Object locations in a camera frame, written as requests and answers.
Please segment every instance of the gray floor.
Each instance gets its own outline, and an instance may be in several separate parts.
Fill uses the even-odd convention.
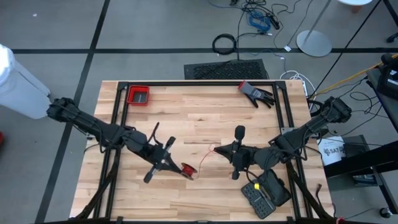
[[[226,6],[229,0],[212,2]],[[277,1],[268,1],[269,6],[273,2]],[[290,8],[294,3],[288,0],[279,2],[286,3]],[[302,0],[293,14],[282,13],[279,16],[284,29],[276,40],[278,47],[287,44],[304,17],[309,2]],[[317,30],[330,38],[334,48],[343,48],[376,2],[374,0],[358,14],[353,14],[349,7],[332,1]],[[398,2],[391,2],[398,10]],[[103,0],[0,0],[0,43],[12,49],[88,49],[103,3]],[[326,0],[312,2],[299,31],[311,27],[325,3]],[[215,8],[206,0],[111,0],[97,48],[209,48],[218,34],[236,35],[240,15],[239,10]],[[242,22],[242,32],[255,30]],[[273,29],[271,32],[274,35],[272,37],[242,38],[241,47],[274,47],[272,40],[277,32]],[[395,32],[398,32],[398,28],[381,3],[348,48],[398,47],[398,42],[385,43],[385,38]],[[297,47],[295,38],[290,46]],[[339,57],[339,54],[322,58],[300,53],[279,55],[285,57],[288,70],[306,75],[314,85],[320,83]],[[320,89],[378,63],[380,56],[381,54],[343,54]],[[95,54],[80,107],[89,113],[94,112],[102,80],[179,80],[184,79],[184,64],[222,62],[233,58],[235,55],[204,53]],[[241,58],[261,58],[272,79],[278,79],[284,71],[283,60],[270,53],[257,56],[242,54]],[[86,55],[17,54],[16,59],[51,89],[53,97],[73,98]],[[349,88],[342,88],[320,96],[319,99],[323,100],[330,95],[340,96],[348,90]],[[366,84],[356,90],[374,96]],[[354,110],[368,107],[367,102],[358,103],[348,96],[343,99]],[[0,149],[0,223],[32,223],[40,206],[64,125],[47,118],[31,120],[4,107],[0,107],[0,116],[0,130],[7,138]],[[356,113],[346,124],[331,125],[330,128],[343,134],[370,117],[371,115]],[[359,134],[374,144],[395,141],[398,136],[389,120],[380,117],[350,135]],[[68,218],[84,147],[84,137],[79,132],[72,131],[46,221]],[[395,196],[398,192],[396,174],[390,172],[384,175]],[[352,220],[398,222],[397,217],[388,220],[379,217],[376,208],[385,207],[386,203],[378,188],[353,187],[345,177],[330,179],[329,185],[338,216],[348,217],[375,208]]]

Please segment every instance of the white bucket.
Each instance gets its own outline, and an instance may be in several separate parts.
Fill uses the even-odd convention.
[[[47,115],[50,90],[19,64],[0,44],[0,105],[39,119]]]

